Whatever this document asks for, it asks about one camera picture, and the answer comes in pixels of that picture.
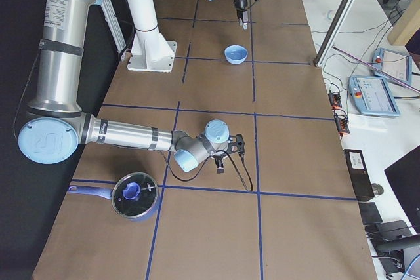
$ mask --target white sticker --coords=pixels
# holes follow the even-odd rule
[[[47,0],[44,26],[65,29],[68,0]]]
[[[362,156],[360,155],[360,153],[350,152],[350,161],[354,169],[364,169]]]

